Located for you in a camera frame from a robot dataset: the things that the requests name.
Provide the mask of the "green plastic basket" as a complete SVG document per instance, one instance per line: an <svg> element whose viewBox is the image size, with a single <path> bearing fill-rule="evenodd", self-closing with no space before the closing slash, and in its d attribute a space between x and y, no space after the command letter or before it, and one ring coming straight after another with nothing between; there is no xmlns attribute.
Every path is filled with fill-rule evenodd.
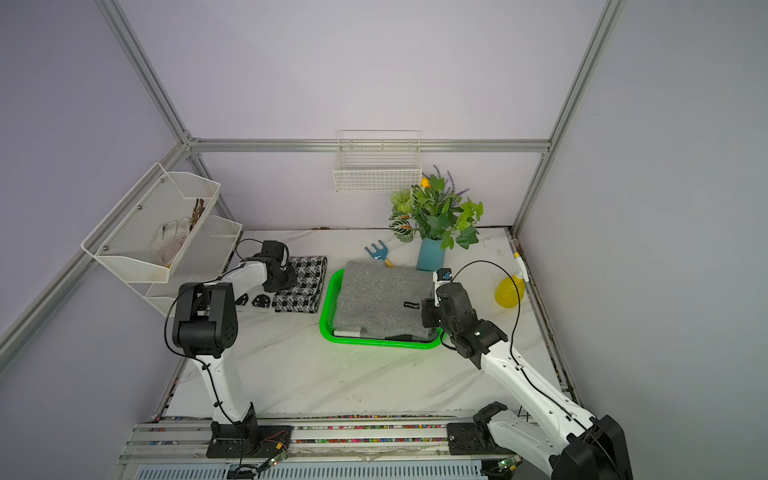
<svg viewBox="0 0 768 480"><path fill-rule="evenodd" d="M319 330L323 338L331 343L356 345L356 346L375 346L389 348L405 348L417 350L431 350L441 345L440 338L435 337L428 342L406 341L406 340L388 340L388 339L368 339L360 337L342 337L335 335L333 320L336 314L338 297L342 290L344 270L336 271L328 280L326 297L321 310L319 320Z"/></svg>

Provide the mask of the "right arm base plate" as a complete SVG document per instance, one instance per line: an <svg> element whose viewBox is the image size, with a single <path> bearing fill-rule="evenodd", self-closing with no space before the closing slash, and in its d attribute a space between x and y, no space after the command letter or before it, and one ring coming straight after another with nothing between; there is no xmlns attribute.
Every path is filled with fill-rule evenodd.
<svg viewBox="0 0 768 480"><path fill-rule="evenodd" d="M446 426L451 455L502 455L510 450L495 443L486 425L449 423Z"/></svg>

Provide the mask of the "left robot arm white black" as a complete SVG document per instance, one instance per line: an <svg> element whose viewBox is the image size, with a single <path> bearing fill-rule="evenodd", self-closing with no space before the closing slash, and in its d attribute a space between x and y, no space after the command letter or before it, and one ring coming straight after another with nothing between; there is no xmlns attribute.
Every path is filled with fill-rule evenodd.
<svg viewBox="0 0 768 480"><path fill-rule="evenodd" d="M179 288L167 315L173 324L166 345L198 368L215 422L241 428L252 410L229 353L239 332L236 301L256 287L267 293L290 289L296 278L287 245L266 240L258 253L218 277Z"/></svg>

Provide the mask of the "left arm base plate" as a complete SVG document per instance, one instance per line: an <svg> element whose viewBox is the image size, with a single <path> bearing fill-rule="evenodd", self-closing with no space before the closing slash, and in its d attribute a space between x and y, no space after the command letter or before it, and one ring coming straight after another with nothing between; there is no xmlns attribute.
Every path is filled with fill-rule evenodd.
<svg viewBox="0 0 768 480"><path fill-rule="evenodd" d="M293 427L289 425L257 426L254 429L221 425L214 422L206 451L211 459L273 458L290 445Z"/></svg>

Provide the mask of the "grey scarf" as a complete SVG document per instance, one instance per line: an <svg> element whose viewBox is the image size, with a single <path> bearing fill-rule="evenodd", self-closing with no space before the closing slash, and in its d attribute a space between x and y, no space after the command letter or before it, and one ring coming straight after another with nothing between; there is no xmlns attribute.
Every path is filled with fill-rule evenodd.
<svg viewBox="0 0 768 480"><path fill-rule="evenodd" d="M428 342L435 328L422 326L421 302L433 295L432 274L412 268L353 261L344 267L333 325L364 327L384 335L410 334Z"/></svg>

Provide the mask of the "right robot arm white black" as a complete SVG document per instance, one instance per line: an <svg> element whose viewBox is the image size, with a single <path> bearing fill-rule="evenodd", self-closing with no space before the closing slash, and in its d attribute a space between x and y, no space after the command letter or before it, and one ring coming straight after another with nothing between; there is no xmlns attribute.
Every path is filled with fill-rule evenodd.
<svg viewBox="0 0 768 480"><path fill-rule="evenodd" d="M481 320L464 287L437 280L422 302L422 321L440 328L463 358L496 380L536 421L517 420L501 407L489 410L479 430L552 479L631 479L625 433L612 417L596 417L567 398L514 347L496 324Z"/></svg>

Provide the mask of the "white scarf black circles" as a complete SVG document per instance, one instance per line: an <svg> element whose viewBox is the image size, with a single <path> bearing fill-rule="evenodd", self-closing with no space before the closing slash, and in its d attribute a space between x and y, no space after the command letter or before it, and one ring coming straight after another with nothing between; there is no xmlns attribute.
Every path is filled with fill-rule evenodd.
<svg viewBox="0 0 768 480"><path fill-rule="evenodd" d="M253 296L246 293L236 300L236 305L239 307L250 306L253 308L269 309L273 307L273 297L267 293L259 293Z"/></svg>

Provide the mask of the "houndstooth scarf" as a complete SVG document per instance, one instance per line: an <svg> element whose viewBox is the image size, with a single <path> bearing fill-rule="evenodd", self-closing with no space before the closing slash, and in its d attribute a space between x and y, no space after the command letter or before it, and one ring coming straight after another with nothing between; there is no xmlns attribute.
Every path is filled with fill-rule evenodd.
<svg viewBox="0 0 768 480"><path fill-rule="evenodd" d="M273 295L272 306L277 313L315 314L319 309L327 272L325 256L294 257L289 265L295 269L296 284Z"/></svg>

